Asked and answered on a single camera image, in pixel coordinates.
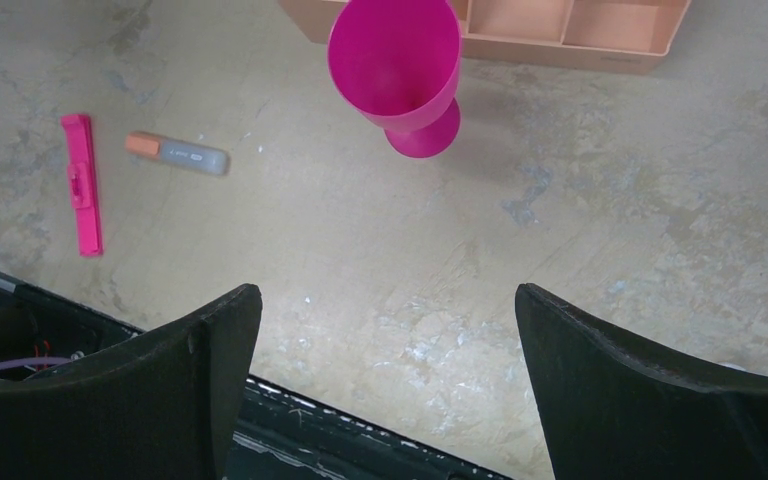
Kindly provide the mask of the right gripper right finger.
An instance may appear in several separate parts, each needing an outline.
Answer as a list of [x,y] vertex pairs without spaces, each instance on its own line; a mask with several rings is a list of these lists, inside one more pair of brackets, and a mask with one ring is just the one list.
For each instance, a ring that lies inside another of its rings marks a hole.
[[768,377],[599,319],[534,284],[515,313],[558,479],[768,479]]

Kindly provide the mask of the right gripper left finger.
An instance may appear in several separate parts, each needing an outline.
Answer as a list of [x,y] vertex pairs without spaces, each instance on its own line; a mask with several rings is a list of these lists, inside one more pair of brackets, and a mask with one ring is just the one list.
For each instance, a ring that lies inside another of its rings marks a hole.
[[20,382],[0,381],[0,479],[219,479],[261,322],[241,285]]

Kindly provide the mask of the magenta plastic wine glass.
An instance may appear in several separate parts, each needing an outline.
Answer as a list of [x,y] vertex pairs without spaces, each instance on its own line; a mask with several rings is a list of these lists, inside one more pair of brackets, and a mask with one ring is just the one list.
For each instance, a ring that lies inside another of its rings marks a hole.
[[411,158],[446,150],[461,123],[456,101],[462,34],[442,0],[354,0],[327,42],[332,82],[343,99]]

